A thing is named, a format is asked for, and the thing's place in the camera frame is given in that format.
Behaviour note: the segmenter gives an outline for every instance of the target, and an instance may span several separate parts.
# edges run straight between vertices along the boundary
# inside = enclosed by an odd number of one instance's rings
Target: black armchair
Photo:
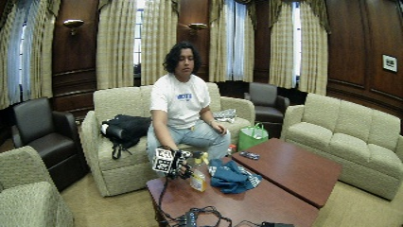
[[[245,99],[252,101],[256,111],[256,122],[264,124],[269,136],[280,138],[282,121],[290,100],[277,94],[277,86],[268,83],[252,82]]]
[[[38,151],[62,191],[88,172],[75,116],[52,111],[47,97],[26,101],[12,109],[14,146],[31,146]]]

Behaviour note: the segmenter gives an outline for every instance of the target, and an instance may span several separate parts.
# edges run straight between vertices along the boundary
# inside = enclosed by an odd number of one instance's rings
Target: cell phone
[[[249,151],[245,151],[245,150],[242,150],[240,152],[240,155],[244,156],[244,157],[246,157],[246,158],[250,158],[253,160],[260,160],[260,158],[261,158],[260,154],[249,152]]]

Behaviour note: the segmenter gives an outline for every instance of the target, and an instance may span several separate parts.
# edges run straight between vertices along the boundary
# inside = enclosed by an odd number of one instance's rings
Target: bottle
[[[191,177],[191,186],[199,191],[204,192],[207,188],[205,175],[203,173],[204,164],[208,163],[207,159],[208,153],[204,152],[195,156],[195,167],[193,174]]]

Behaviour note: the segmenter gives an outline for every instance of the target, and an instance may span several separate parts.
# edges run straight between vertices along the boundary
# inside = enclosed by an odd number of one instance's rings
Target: wall lamp
[[[84,25],[84,21],[83,20],[66,20],[64,22],[63,22],[63,25],[66,26],[66,27],[68,27],[68,28],[71,28],[72,30],[71,30],[71,34],[72,35],[76,35],[76,33],[77,33],[77,28],[81,26],[81,25]]]
[[[197,35],[200,30],[207,29],[207,25],[201,23],[195,23],[189,25],[191,35]]]

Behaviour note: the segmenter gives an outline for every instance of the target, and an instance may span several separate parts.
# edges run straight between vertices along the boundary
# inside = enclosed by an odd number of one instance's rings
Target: coffee table
[[[318,208],[293,196],[269,181],[264,180],[256,188],[241,194],[224,194],[220,188],[210,186],[207,166],[203,172],[208,178],[208,187],[204,192],[191,187],[189,179],[176,179],[168,183],[161,209],[173,218],[184,215],[191,208],[214,206],[221,215],[232,219],[233,226],[242,220],[252,221],[253,223],[268,221],[292,223],[296,226],[313,225],[320,212]],[[164,183],[165,178],[148,181],[159,221],[167,219],[156,208]],[[213,215],[200,215],[199,226],[214,226],[217,220]],[[222,220],[220,226],[229,226],[228,224],[229,223]]]
[[[276,138],[248,151],[260,154],[260,160],[242,157],[240,152],[233,160],[316,207],[325,206],[342,173],[341,164]]]

